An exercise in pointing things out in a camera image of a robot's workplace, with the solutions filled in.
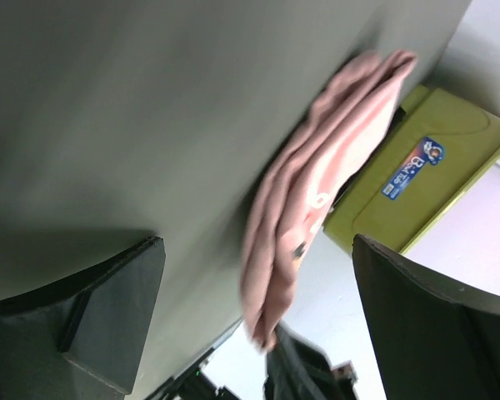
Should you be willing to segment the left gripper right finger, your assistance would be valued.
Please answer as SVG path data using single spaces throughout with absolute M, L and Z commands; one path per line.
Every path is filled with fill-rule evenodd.
M 352 262 L 389 399 L 500 399 L 500 296 L 353 239 Z

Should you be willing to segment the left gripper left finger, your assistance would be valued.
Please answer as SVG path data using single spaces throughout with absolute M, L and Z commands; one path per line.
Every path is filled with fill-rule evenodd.
M 148 237 L 0 301 L 0 399 L 123 399 L 137 379 L 166 261 Z

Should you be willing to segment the pink t shirt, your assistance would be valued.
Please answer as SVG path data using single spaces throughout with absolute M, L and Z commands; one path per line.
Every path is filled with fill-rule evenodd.
M 262 350 L 295 297 L 298 269 L 341 186 L 385 137 L 417 56 L 364 52 L 316 96 L 266 171 L 242 241 L 240 298 L 248 334 Z

